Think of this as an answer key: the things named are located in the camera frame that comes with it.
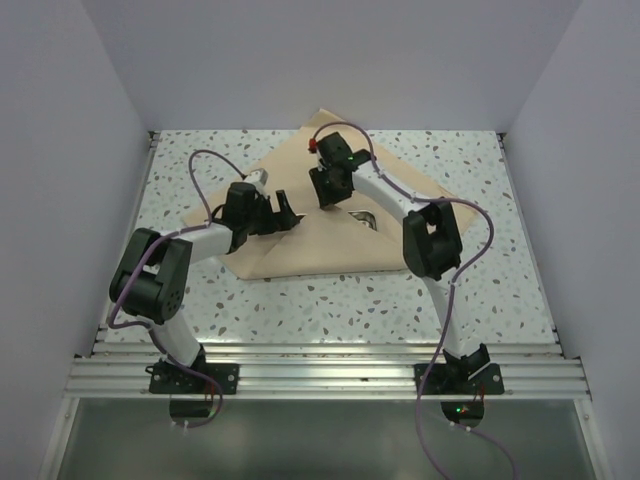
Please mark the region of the stainless steel tray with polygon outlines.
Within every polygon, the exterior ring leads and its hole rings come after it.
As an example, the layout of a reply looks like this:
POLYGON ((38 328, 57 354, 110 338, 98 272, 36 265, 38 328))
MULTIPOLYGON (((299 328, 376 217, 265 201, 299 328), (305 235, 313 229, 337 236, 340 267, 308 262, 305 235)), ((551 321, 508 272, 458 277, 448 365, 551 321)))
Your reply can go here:
POLYGON ((349 215, 365 227, 377 231, 377 222, 375 215, 370 211, 357 210, 349 211, 349 215))

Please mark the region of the beige cloth mat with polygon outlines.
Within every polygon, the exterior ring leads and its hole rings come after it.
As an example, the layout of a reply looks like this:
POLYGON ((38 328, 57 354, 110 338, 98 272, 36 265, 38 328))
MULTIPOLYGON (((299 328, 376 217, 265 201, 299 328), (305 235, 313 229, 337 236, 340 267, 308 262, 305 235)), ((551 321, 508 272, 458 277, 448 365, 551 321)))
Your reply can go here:
POLYGON ((354 193, 329 210, 318 206, 308 174, 317 164, 307 150, 313 133, 337 131, 354 150, 367 145, 359 132, 340 125, 339 121, 337 115, 321 109, 297 133, 255 163, 256 168, 268 172, 267 192, 284 190, 294 212, 304 218, 288 232, 251 236, 236 252, 222 256, 221 262, 238 278, 257 280, 405 269, 401 226, 374 201, 354 193), (357 210, 375 215, 377 231, 349 215, 349 211, 357 210))

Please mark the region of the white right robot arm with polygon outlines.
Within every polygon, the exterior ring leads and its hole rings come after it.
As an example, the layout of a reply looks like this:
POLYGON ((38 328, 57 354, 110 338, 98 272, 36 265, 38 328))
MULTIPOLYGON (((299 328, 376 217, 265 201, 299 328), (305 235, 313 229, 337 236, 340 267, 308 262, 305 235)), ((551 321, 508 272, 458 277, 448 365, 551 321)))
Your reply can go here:
POLYGON ((333 207, 359 193, 380 206, 401 226, 402 256, 427 287, 442 328, 442 349, 451 389, 468 392, 488 367, 488 349, 463 329, 469 318, 466 301, 456 289, 463 269, 463 243, 453 205, 457 198, 427 198, 383 169, 371 147, 353 151, 340 133, 313 136, 308 150, 317 156, 309 171, 319 206, 333 207))

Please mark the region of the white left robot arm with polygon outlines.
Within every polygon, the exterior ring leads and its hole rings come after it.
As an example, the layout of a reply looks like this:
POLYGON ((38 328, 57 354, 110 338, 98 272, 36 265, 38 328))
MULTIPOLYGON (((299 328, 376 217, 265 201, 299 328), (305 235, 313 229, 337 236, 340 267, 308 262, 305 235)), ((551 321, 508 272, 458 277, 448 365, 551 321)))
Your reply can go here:
POLYGON ((223 204, 205 207, 201 223, 168 233, 139 228, 129 239, 109 286, 113 307, 107 325, 144 328, 175 364, 172 379, 185 392, 201 390, 208 379, 207 367, 199 362, 203 347, 181 313, 190 267, 236 252, 251 236, 295 228, 302 216, 286 193, 278 190, 276 201, 274 209, 257 185, 234 182, 223 204))

